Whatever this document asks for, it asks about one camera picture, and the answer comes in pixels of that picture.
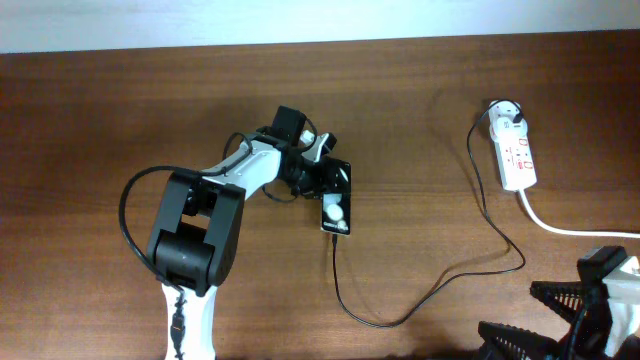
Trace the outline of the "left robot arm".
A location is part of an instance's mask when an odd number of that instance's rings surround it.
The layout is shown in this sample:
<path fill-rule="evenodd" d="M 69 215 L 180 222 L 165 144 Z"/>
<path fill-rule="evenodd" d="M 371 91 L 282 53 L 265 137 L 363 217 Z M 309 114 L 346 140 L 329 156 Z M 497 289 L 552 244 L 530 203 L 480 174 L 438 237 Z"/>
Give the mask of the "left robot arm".
<path fill-rule="evenodd" d="M 350 169 L 329 157 L 335 143 L 331 133 L 268 127 L 242 135 L 238 149 L 212 168 L 171 170 L 144 256 L 165 296 L 167 358 L 215 358 L 216 295 L 256 191 L 281 180 L 294 196 L 346 198 Z"/>

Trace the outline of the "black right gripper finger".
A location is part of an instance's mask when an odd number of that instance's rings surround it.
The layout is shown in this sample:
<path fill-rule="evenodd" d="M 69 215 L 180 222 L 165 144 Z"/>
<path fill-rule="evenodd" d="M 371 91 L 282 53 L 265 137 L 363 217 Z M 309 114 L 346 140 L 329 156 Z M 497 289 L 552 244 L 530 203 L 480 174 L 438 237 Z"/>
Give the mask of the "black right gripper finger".
<path fill-rule="evenodd" d="M 481 321 L 478 333 L 484 343 L 479 360 L 547 360 L 560 355 L 558 342 L 518 327 Z"/>
<path fill-rule="evenodd" d="M 572 325 L 586 317 L 586 290 L 580 282 L 534 281 L 529 291 L 532 297 Z"/>

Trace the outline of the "black smartphone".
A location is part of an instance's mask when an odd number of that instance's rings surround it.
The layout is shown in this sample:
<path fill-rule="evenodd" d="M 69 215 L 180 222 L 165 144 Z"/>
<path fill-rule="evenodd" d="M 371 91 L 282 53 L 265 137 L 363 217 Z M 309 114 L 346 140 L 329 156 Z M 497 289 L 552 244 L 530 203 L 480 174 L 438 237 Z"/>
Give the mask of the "black smartphone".
<path fill-rule="evenodd" d="M 351 164 L 332 159 L 327 163 L 328 190 L 322 194 L 321 229 L 337 235 L 351 234 Z"/>

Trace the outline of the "white power strip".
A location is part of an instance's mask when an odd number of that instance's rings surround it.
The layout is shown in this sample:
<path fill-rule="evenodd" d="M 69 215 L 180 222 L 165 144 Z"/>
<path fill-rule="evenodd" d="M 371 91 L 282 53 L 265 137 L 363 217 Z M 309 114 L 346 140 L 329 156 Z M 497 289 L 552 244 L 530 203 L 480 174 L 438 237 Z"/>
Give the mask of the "white power strip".
<path fill-rule="evenodd" d="M 525 120 L 520 131 L 502 134 L 496 134 L 490 122 L 489 134 L 494 142 L 503 189 L 519 192 L 535 185 L 537 176 L 528 139 L 527 121 Z"/>

